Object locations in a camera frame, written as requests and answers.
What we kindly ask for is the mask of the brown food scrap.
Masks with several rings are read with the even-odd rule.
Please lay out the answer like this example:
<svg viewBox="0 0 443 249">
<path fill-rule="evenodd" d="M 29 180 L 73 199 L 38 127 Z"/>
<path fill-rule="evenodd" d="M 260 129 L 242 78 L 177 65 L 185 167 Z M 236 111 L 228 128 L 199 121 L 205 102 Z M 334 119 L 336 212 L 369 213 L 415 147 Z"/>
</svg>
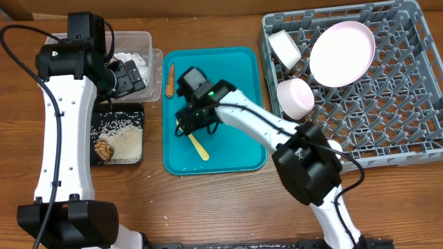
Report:
<svg viewBox="0 0 443 249">
<path fill-rule="evenodd" d="M 114 149 L 104 140 L 99 140 L 94 145 L 94 151 L 105 162 L 110 161 L 114 155 Z"/>
</svg>

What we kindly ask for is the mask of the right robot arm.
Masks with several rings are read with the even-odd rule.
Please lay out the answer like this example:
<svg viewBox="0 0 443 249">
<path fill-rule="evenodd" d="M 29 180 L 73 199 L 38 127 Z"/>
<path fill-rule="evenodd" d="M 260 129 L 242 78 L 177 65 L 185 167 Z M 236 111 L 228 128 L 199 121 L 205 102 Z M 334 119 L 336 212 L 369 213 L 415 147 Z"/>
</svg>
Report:
<svg viewBox="0 0 443 249">
<path fill-rule="evenodd" d="M 366 240 L 353 224 L 343 195 L 362 183 L 344 188 L 340 158 L 318 126 L 298 124 L 269 113 L 250 101 L 231 83 L 211 82 L 191 66 L 177 80 L 176 90 L 188 105 L 177 111 L 175 136 L 189 135 L 220 123 L 250 136 L 272 153 L 285 189 L 297 201 L 313 210 L 330 248 L 365 248 Z"/>
</svg>

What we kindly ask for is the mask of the white plastic cup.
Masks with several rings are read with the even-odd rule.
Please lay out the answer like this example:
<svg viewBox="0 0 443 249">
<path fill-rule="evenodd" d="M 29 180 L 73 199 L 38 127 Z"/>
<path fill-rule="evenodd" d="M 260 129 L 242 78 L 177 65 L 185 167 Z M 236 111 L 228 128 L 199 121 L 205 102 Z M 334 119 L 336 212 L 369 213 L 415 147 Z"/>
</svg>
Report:
<svg viewBox="0 0 443 249">
<path fill-rule="evenodd" d="M 341 145 L 338 142 L 336 142 L 335 140 L 328 140 L 328 144 L 334 151 L 338 151 L 338 154 L 336 154 L 336 157 L 338 159 L 340 159 L 341 153 L 343 152 Z"/>
</svg>

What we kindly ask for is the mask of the yellow plastic spoon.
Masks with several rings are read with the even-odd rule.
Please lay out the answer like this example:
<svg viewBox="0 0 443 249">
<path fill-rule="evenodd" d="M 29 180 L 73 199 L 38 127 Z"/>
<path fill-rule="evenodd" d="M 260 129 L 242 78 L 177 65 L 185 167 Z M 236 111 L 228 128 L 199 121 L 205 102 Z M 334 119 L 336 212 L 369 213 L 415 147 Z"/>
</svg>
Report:
<svg viewBox="0 0 443 249">
<path fill-rule="evenodd" d="M 179 121 L 176 120 L 176 129 L 174 132 L 175 136 L 180 137 L 184 135 L 184 131 L 179 126 Z M 204 161 L 207 161 L 210 159 L 210 155 L 208 152 L 204 149 L 204 147 L 199 143 L 199 141 L 193 136 L 192 133 L 187 135 L 187 137 L 190 139 L 191 143 L 195 147 L 197 153 L 200 155 L 201 159 Z"/>
</svg>

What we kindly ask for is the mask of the orange carrot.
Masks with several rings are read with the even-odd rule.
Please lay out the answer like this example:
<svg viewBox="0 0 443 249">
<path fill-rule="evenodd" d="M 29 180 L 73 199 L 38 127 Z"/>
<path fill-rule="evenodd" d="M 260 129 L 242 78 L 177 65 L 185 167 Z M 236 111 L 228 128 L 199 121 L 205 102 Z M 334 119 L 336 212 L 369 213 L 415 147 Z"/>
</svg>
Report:
<svg viewBox="0 0 443 249">
<path fill-rule="evenodd" d="M 171 64 L 169 74 L 168 74 L 168 80 L 165 87 L 165 95 L 167 98 L 173 98 L 175 92 L 174 87 L 174 64 Z"/>
</svg>

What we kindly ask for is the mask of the large white plate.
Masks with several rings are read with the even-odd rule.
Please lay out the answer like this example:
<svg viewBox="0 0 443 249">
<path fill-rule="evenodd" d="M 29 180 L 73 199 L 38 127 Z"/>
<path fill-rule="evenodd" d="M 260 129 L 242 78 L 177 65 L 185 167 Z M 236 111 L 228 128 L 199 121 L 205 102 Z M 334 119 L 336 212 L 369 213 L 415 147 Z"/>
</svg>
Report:
<svg viewBox="0 0 443 249">
<path fill-rule="evenodd" d="M 357 81 L 371 65 L 375 40 L 371 30 L 357 21 L 343 21 L 328 28 L 315 42 L 309 69 L 327 87 Z"/>
</svg>

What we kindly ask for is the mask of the small white bowl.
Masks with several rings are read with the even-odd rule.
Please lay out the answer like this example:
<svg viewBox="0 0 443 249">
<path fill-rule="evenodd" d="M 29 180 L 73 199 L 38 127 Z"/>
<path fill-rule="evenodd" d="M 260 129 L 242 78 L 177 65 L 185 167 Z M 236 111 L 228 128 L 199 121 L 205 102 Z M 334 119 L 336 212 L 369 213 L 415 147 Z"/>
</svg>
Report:
<svg viewBox="0 0 443 249">
<path fill-rule="evenodd" d="M 269 36 L 270 46 L 287 69 L 292 69 L 301 59 L 301 52 L 291 36 L 281 30 Z"/>
</svg>

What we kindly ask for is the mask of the teal plastic tray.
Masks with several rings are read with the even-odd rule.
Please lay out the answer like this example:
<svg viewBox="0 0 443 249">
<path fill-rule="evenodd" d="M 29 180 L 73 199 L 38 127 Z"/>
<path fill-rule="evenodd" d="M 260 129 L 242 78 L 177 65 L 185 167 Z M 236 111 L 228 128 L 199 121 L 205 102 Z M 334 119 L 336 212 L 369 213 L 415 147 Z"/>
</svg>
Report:
<svg viewBox="0 0 443 249">
<path fill-rule="evenodd" d="M 200 68 L 213 81 L 226 80 L 239 88 L 254 103 L 262 104 L 260 77 L 255 53 L 247 47 L 176 50 L 165 56 L 163 79 L 174 65 L 174 78 L 189 67 Z M 267 159 L 267 150 L 242 131 L 221 124 L 213 135 L 205 129 L 193 133 L 208 152 L 203 160 L 187 136 L 176 137 L 175 113 L 186 105 L 183 97 L 164 97 L 163 105 L 163 163 L 171 174 L 189 176 L 227 172 L 253 171 Z"/>
</svg>

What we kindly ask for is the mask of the white napkin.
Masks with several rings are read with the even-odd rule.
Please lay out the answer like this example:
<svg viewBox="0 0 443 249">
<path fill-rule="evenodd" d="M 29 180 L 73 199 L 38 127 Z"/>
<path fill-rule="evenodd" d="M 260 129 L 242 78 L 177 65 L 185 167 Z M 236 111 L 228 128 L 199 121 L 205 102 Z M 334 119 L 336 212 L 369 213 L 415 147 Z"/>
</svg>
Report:
<svg viewBox="0 0 443 249">
<path fill-rule="evenodd" d="M 148 85 L 148 76 L 150 74 L 147 62 L 138 53 L 115 53 L 115 60 L 121 60 L 122 62 L 133 61 L 140 73 L 145 86 Z"/>
</svg>

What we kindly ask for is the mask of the clear plastic bin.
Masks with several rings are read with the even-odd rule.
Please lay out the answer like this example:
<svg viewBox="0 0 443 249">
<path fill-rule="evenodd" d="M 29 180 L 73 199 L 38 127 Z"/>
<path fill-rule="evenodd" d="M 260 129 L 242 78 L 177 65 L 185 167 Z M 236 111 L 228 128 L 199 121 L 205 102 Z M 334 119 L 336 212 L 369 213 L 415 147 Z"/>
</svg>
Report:
<svg viewBox="0 0 443 249">
<path fill-rule="evenodd" d="M 105 32 L 104 52 L 108 53 L 114 46 L 115 53 L 138 53 L 149 67 L 148 85 L 143 90 L 131 93 L 112 102 L 156 102 L 161 96 L 162 77 L 161 65 L 163 55 L 161 50 L 152 47 L 152 36 L 147 31 L 116 31 Z"/>
</svg>

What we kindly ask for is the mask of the white bowl with food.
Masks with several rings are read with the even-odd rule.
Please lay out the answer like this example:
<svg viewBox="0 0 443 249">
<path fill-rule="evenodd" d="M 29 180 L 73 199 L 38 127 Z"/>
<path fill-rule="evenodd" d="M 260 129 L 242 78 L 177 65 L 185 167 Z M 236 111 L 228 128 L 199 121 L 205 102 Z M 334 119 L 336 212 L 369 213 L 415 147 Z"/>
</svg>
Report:
<svg viewBox="0 0 443 249">
<path fill-rule="evenodd" d="M 300 78 L 279 83 L 277 97 L 282 110 L 292 119 L 299 120 L 314 107 L 314 94 Z"/>
</svg>

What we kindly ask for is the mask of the grey dishwasher rack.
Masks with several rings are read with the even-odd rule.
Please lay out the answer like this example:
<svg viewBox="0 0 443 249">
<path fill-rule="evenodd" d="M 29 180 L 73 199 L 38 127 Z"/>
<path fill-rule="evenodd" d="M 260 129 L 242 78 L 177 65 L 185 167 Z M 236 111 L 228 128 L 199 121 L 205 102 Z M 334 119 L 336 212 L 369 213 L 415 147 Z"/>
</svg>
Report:
<svg viewBox="0 0 443 249">
<path fill-rule="evenodd" d="M 309 69 L 315 41 L 342 21 L 366 25 L 376 43 L 367 73 L 341 88 L 320 85 Z M 269 36 L 285 30 L 301 52 L 287 69 Z M 442 59 L 416 1 L 384 1 L 265 15 L 259 38 L 273 113 L 282 117 L 279 83 L 299 77 L 314 92 L 309 117 L 354 157 L 358 166 L 415 165 L 442 159 Z"/>
</svg>

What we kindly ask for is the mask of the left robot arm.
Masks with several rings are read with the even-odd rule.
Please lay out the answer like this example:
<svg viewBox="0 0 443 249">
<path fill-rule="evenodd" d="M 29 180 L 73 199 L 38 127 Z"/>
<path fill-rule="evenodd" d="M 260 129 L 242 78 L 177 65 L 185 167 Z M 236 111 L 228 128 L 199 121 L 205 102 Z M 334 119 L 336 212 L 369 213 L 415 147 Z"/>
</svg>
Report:
<svg viewBox="0 0 443 249">
<path fill-rule="evenodd" d="M 44 94 L 42 170 L 31 205 L 17 222 L 47 248 L 147 248 L 146 236 L 123 226 L 116 206 L 98 201 L 91 180 L 94 106 L 145 88 L 132 62 L 113 61 L 110 25 L 90 12 L 68 16 L 67 36 L 41 47 L 36 79 Z"/>
</svg>

